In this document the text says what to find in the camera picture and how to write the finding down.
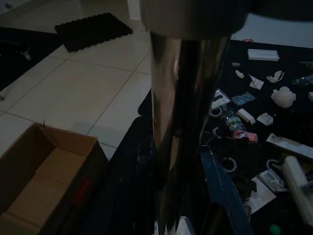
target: black doormat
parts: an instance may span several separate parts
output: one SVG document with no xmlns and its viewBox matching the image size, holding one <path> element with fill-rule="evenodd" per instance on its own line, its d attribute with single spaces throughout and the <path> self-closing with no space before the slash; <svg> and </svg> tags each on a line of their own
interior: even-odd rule
<svg viewBox="0 0 313 235">
<path fill-rule="evenodd" d="M 62 42 L 55 33 L 0 27 L 0 39 L 20 42 L 30 48 L 31 60 L 11 52 L 0 51 L 0 91 L 55 51 Z"/>
<path fill-rule="evenodd" d="M 63 23 L 54 28 L 69 52 L 133 33 L 111 13 Z"/>
</svg>

